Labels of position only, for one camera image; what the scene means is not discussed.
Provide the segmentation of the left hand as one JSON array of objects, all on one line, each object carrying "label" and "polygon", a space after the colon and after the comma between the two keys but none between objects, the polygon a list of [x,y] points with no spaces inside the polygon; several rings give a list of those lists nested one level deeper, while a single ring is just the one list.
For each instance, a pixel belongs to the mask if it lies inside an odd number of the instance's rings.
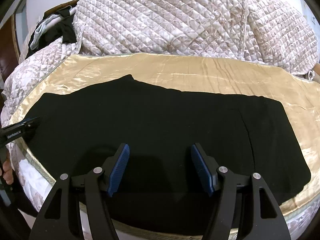
[{"label": "left hand", "polygon": [[14,182],[13,169],[10,162],[10,154],[7,152],[5,162],[2,165],[1,176],[8,185]]}]

